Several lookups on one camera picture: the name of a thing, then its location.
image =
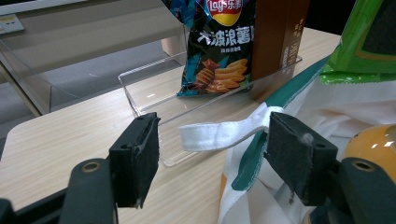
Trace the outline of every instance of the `transparent plastic box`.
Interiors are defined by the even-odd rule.
[[[293,76],[296,64],[223,94],[178,97],[186,52],[119,75],[136,117],[157,112],[160,160],[172,167],[198,153],[184,151],[178,127],[203,122],[245,119],[262,100]]]

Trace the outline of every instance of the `wooden table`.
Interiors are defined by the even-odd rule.
[[[298,70],[332,53],[338,35],[304,29]],[[18,125],[0,162],[0,197],[14,209],[67,186],[81,161],[105,158],[133,120],[123,89]],[[174,167],[160,165],[144,209],[119,209],[120,223],[216,223],[225,152],[205,153]]]

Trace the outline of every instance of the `green plastic bag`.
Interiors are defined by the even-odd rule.
[[[358,0],[321,71],[323,84],[396,80],[396,1]]]

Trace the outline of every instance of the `brown box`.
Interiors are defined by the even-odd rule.
[[[252,81],[296,62],[308,8],[309,0],[257,1]],[[254,85],[252,94],[259,95],[270,85]]]

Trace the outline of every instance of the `orange object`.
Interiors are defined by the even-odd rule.
[[[376,126],[358,133],[344,152],[344,158],[351,157],[377,164],[396,184],[396,124]]]

